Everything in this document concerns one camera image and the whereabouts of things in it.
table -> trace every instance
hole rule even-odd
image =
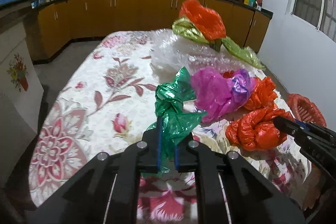
[[[59,93],[48,114],[31,159],[30,194],[41,205],[97,153],[115,154],[139,141],[156,121],[155,89],[160,84],[151,66],[151,32],[116,32],[89,54]],[[255,70],[261,79],[262,71]],[[289,111],[278,93],[276,104]],[[192,101],[185,111],[194,111]],[[194,139],[213,151],[236,150],[286,195],[302,204],[311,163],[299,153],[293,138],[267,152],[246,152],[230,146],[225,129],[234,117],[198,125]],[[162,178],[141,178],[138,223],[197,222],[194,173],[171,171]]]

white wall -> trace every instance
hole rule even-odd
[[[308,97],[328,128],[336,130],[336,43],[286,13],[287,4],[288,0],[263,0],[263,8],[274,15],[258,56],[289,93]]]

silver screw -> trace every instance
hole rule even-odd
[[[230,151],[229,153],[227,153],[227,156],[230,159],[235,160],[238,158],[238,153],[236,151]]]
[[[137,147],[139,147],[140,149],[144,149],[147,147],[147,143],[144,142],[144,141],[139,141],[137,144],[136,144]]]
[[[190,141],[188,143],[188,145],[191,147],[191,148],[195,148],[197,147],[199,144],[198,144],[198,141]]]
[[[97,159],[98,160],[106,160],[107,157],[108,157],[109,154],[107,154],[106,152],[100,152],[98,155],[97,155]]]

gray floor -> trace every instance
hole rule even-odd
[[[49,64],[35,65],[35,71],[43,86],[48,87],[45,101],[53,106],[58,93],[65,87],[73,73],[100,41],[71,43]]]

floral tablecloth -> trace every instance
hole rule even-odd
[[[48,114],[29,167],[30,194],[41,205],[97,153],[115,154],[141,140],[156,121],[155,89],[162,83],[151,67],[151,32],[116,32],[108,35],[85,59],[59,93]],[[261,79],[263,72],[256,70]],[[279,107],[289,110],[280,98]],[[185,111],[198,111],[192,101]],[[238,111],[213,124],[193,130],[196,140],[212,150],[236,150],[261,174],[301,205],[310,162],[300,147],[288,139],[267,152],[246,152],[230,146],[225,137],[228,121]],[[141,179],[137,218],[139,223],[197,222],[194,173],[176,171],[162,178]]]

